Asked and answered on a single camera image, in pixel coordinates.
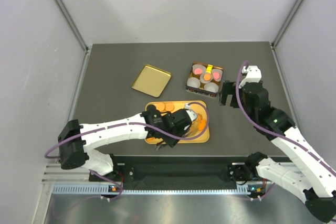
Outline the tan scalloped cookie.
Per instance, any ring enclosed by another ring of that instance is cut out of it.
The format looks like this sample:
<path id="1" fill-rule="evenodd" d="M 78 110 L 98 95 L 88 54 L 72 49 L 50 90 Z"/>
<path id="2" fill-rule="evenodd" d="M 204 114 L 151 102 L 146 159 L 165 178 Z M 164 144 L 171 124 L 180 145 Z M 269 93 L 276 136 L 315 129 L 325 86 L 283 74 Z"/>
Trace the tan scalloped cookie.
<path id="1" fill-rule="evenodd" d="M 209 82 L 212 79 L 212 75 L 210 73 L 205 73 L 203 79 L 204 81 Z"/>

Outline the square cookie tin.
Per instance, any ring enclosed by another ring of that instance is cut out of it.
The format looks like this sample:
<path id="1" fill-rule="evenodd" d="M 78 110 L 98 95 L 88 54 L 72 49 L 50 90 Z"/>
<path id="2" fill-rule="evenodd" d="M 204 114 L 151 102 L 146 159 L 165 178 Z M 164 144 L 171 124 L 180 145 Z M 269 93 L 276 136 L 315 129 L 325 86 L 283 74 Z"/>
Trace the square cookie tin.
<path id="1" fill-rule="evenodd" d="M 219 94 L 224 69 L 203 62 L 193 62 L 185 89 L 187 92 L 216 98 Z"/>

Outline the pink cookie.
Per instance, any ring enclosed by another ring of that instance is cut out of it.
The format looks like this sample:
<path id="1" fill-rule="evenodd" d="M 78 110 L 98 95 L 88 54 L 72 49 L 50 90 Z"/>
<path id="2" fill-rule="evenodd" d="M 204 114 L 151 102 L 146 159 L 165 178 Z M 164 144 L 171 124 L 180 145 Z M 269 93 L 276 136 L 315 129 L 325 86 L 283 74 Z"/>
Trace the pink cookie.
<path id="1" fill-rule="evenodd" d="M 213 76 L 213 79 L 216 81 L 221 79 L 221 74 L 219 72 L 213 72 L 212 76 Z"/>
<path id="2" fill-rule="evenodd" d="M 195 69 L 193 70 L 193 73 L 194 73 L 195 75 L 201 75 L 201 74 L 203 73 L 203 69 L 201 69 L 201 68 L 195 68 Z"/>

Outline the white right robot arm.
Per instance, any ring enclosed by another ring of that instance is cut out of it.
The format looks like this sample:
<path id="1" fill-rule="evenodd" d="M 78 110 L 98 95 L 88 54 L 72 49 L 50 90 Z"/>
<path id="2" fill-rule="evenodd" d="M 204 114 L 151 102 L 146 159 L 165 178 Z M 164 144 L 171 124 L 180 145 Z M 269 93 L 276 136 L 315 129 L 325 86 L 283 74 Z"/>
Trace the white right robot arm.
<path id="1" fill-rule="evenodd" d="M 294 163 L 295 173 L 261 152 L 249 155 L 243 165 L 231 167 L 232 180 L 269 180 L 295 195 L 319 221 L 335 221 L 335 170 L 303 137 L 293 119 L 283 110 L 271 106 L 262 81 L 224 82 L 220 104 L 241 109 L 257 132 L 282 150 Z"/>

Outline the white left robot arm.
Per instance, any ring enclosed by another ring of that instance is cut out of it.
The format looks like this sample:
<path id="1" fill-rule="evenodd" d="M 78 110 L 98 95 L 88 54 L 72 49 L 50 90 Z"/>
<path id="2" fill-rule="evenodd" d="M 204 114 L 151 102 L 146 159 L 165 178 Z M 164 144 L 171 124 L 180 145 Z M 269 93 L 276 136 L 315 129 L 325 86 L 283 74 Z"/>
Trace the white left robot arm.
<path id="1" fill-rule="evenodd" d="M 161 114 L 153 105 L 130 118 L 100 124 L 67 123 L 58 142 L 60 163 L 63 170 L 83 167 L 93 170 L 107 180 L 114 180 L 119 168 L 111 154 L 103 154 L 97 148 L 127 140 L 160 140 L 158 148 L 174 147 L 189 131 L 197 119 L 192 109 L 179 109 Z"/>

